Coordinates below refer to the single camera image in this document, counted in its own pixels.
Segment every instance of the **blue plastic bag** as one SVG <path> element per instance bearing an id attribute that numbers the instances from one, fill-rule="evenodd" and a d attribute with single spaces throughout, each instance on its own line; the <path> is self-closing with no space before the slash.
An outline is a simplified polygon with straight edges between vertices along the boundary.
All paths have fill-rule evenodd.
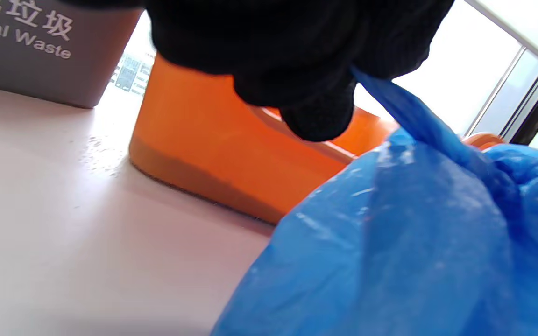
<path id="1" fill-rule="evenodd" d="M 538 150 L 354 72 L 403 130 L 284 217 L 212 336 L 538 336 Z"/>

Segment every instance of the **black glove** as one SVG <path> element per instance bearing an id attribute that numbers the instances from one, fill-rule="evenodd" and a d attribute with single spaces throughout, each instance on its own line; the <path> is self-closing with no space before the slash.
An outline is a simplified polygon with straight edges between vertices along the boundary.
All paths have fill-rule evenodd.
<path id="1" fill-rule="evenodd" d="M 352 120 L 354 64 L 393 79 L 416 70 L 453 0 L 62 0 L 141 6 L 158 53 L 231 74 L 248 104 L 279 108 L 304 140 L 340 136 Z"/>

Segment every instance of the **gray trash bin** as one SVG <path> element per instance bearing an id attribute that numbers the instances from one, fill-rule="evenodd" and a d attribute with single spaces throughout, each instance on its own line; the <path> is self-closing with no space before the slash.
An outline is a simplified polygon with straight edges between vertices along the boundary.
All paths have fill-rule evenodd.
<path id="1" fill-rule="evenodd" d="M 0 0 L 0 89 L 94 107 L 141 14 Z"/>

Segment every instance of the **plastic bag handle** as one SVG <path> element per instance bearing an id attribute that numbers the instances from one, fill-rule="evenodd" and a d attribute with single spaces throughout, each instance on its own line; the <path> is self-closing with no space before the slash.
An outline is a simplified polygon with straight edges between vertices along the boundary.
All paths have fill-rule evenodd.
<path id="1" fill-rule="evenodd" d="M 339 147 L 329 141 L 326 141 L 326 142 L 303 141 L 300 138 L 298 138 L 294 133 L 292 133 L 292 131 L 290 131 L 288 126 L 286 126 L 286 124 L 282 121 L 280 117 L 278 117 L 277 115 L 275 115 L 268 109 L 261 108 L 258 106 L 252 106 L 252 105 L 247 105 L 247 106 L 248 106 L 248 109 L 250 109 L 250 111 L 254 113 L 254 115 L 256 115 L 256 117 L 258 117 L 258 119 L 260 119 L 260 121 L 262 121 L 265 125 L 280 132 L 281 134 L 284 134 L 285 136 L 288 136 L 289 138 L 292 138 L 294 140 L 304 143 L 306 147 L 309 147 L 314 151 L 318 151 L 321 154 L 326 155 L 333 160 L 336 160 L 337 162 L 341 162 L 343 164 L 348 165 L 350 164 L 350 162 L 352 162 L 354 159 L 357 158 L 357 156 L 354 155 L 353 153 L 350 153 L 349 151 L 346 151 L 342 147 Z"/>
<path id="2" fill-rule="evenodd" d="M 372 78 L 357 68 L 352 73 L 401 128 L 415 140 L 437 149 L 454 162 L 466 166 L 472 150 L 466 146 L 419 98 L 391 81 Z"/>
<path id="3" fill-rule="evenodd" d="M 447 156 L 457 165 L 477 176 L 489 189 L 489 195 L 500 209 L 512 215 L 512 207 L 520 205 L 516 183 L 477 148 L 465 145 L 441 119 L 419 98 L 391 81 L 372 78 L 351 68 L 356 79 L 367 89 L 414 140 L 425 143 Z"/>

